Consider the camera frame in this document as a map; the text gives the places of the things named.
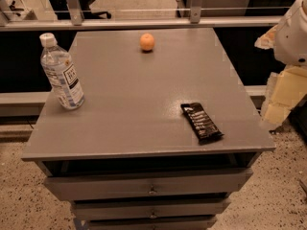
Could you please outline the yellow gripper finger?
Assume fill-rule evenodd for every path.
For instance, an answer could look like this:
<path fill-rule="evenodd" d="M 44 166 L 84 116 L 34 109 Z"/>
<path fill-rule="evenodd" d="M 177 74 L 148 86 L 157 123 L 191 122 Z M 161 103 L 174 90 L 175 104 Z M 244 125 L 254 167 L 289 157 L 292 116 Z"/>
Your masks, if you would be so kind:
<path fill-rule="evenodd" d="M 254 43 L 254 46 L 263 50 L 272 49 L 274 47 L 276 29 L 277 26 L 273 26 L 258 37 Z"/>
<path fill-rule="evenodd" d="M 263 120 L 281 125 L 291 111 L 307 95 L 307 67 L 287 65 L 280 73 L 268 79 Z"/>

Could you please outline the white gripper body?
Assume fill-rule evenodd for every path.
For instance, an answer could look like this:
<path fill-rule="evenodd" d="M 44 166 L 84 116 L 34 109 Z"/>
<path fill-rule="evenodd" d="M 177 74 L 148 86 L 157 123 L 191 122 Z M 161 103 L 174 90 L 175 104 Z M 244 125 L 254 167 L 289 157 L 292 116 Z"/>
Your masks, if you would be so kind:
<path fill-rule="evenodd" d="M 307 66 L 307 0 L 295 0 L 280 19 L 274 56 L 287 65 Z"/>

